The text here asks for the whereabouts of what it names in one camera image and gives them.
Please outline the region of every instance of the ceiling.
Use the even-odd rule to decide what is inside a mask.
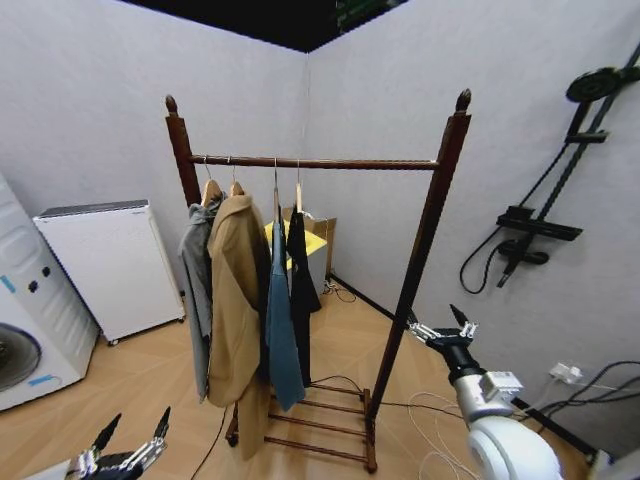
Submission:
[[[123,1],[310,52],[407,0]]]

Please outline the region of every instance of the clothing rack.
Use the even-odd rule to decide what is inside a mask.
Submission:
[[[451,181],[455,173],[456,165],[460,157],[462,145],[469,129],[471,115],[467,114],[467,108],[471,102],[471,92],[464,90],[456,101],[455,112],[448,118],[442,135],[440,151],[436,161],[418,160],[299,160],[278,158],[279,168],[322,168],[332,170],[420,170],[433,171],[429,191],[425,200],[422,216],[418,224],[418,231],[409,258],[409,264],[405,273],[398,305],[393,315],[393,323],[389,331],[387,345],[382,357],[378,378],[373,389],[373,395],[368,388],[362,392],[345,388],[332,387],[327,385],[312,385],[313,388],[331,390],[345,395],[357,395],[362,403],[361,409],[343,407],[309,400],[302,400],[300,403],[310,407],[325,408],[329,410],[353,413],[362,415],[364,419],[364,431],[350,428],[343,428],[336,425],[312,422],[298,418],[285,417],[281,415],[269,414],[269,418],[277,421],[286,421],[312,428],[320,428],[347,435],[355,435],[363,438],[365,444],[365,454],[354,455],[348,452],[322,448],[315,445],[308,445],[301,442],[293,442],[280,438],[265,437],[266,442],[277,443],[288,447],[299,448],[317,453],[347,458],[364,463],[368,472],[377,470],[376,463],[376,416],[382,403],[387,382],[393,369],[393,364],[400,348],[400,341],[407,325],[407,320],[412,313],[413,301],[415,300],[422,273],[433,244],[440,215],[444,207]],[[166,97],[166,106],[169,115],[166,117],[169,138],[173,146],[173,153],[176,165],[180,174],[180,181],[184,191],[187,206],[192,203],[200,203],[201,194],[196,175],[195,164],[207,165],[239,165],[251,167],[274,167],[274,158],[265,157],[226,157],[220,155],[194,155],[191,153],[189,136],[184,119],[178,116],[178,106],[171,95]],[[234,415],[227,429],[225,438],[231,446],[238,442],[238,415],[237,405],[234,408]]]

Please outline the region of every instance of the robotic arm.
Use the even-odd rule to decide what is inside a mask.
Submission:
[[[469,448],[486,480],[562,480],[551,447],[537,433],[508,418],[522,384],[511,372],[487,372],[469,353],[478,324],[451,305],[461,328],[432,329],[411,314],[409,330],[440,353],[469,428]]]
[[[167,448],[164,437],[169,429],[170,413],[171,407],[167,407],[153,433],[153,438],[141,445],[135,452],[103,456],[102,450],[107,446],[120,421],[121,415],[116,415],[109,425],[100,432],[93,445],[71,462],[66,478],[73,480],[133,480],[140,478]]]

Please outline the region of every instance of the wooden floor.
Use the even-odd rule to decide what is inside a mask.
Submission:
[[[390,321],[361,300],[344,303],[335,294],[322,296],[324,308],[312,317],[312,378],[342,374],[360,386],[373,387]],[[387,402],[406,403],[417,391],[454,399],[440,357],[405,334],[385,396]],[[336,386],[349,385],[342,380]],[[357,397],[308,390],[308,399],[358,406]],[[417,399],[433,406],[437,399]],[[106,453],[134,449],[150,438],[167,405],[172,414],[165,454],[144,478],[189,479],[218,431],[223,409],[199,404],[193,381],[189,331],[186,323],[172,323],[107,347],[100,341],[87,377],[60,392],[0,413],[0,478],[22,478],[69,458],[94,440],[113,416],[123,418]],[[288,414],[321,422],[362,428],[357,415],[322,411],[304,405]],[[443,448],[436,435],[434,413],[415,409],[420,427]],[[467,466],[476,468],[466,451],[466,428],[453,417],[438,415],[442,438]],[[271,436],[363,454],[358,437],[310,430],[274,422]],[[586,477],[582,456],[547,434],[563,465],[566,480]],[[419,465],[432,448],[411,424],[403,407],[382,406],[377,422],[375,478],[416,479]],[[362,464],[321,454],[265,444],[249,462],[223,438],[216,445],[199,479],[331,479],[370,478]],[[431,457],[423,478],[454,479],[449,467]]]

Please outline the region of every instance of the sticker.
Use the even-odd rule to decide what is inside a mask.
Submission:
[[[38,377],[38,378],[34,378],[33,380],[29,380],[27,383],[29,384],[30,387],[35,387],[36,385],[39,385],[44,382],[48,382],[49,380],[53,380],[53,379],[54,379],[53,375],[45,375],[43,377]]]
[[[16,287],[13,286],[13,283],[11,283],[11,280],[9,280],[6,275],[2,275],[0,277],[0,280],[2,280],[4,286],[7,287],[7,290],[9,290],[11,293],[16,293]]]

